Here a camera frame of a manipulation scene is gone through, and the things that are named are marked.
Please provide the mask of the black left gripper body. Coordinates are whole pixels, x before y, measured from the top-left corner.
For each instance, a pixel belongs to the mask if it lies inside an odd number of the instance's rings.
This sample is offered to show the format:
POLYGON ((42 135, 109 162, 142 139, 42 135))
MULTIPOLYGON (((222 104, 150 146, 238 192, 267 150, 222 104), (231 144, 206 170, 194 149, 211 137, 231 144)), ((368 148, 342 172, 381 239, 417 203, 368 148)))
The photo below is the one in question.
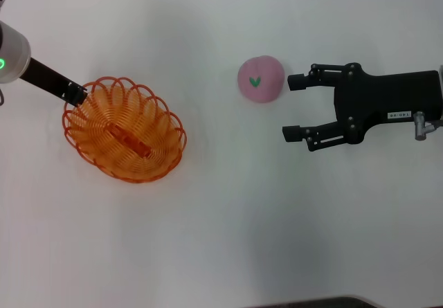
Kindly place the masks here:
POLYGON ((20 79, 63 100, 75 100, 74 83, 34 58, 30 59, 20 79))

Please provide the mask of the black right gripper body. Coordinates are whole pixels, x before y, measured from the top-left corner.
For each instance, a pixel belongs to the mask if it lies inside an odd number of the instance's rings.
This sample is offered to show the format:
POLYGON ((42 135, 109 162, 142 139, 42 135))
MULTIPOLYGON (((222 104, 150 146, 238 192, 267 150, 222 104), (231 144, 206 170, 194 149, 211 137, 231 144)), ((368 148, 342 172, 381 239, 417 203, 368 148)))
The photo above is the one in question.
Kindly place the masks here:
POLYGON ((359 144, 372 127, 412 122, 417 112, 427 121, 439 120, 440 76, 437 71, 374 76, 355 63, 334 90, 334 107, 346 142, 359 144))

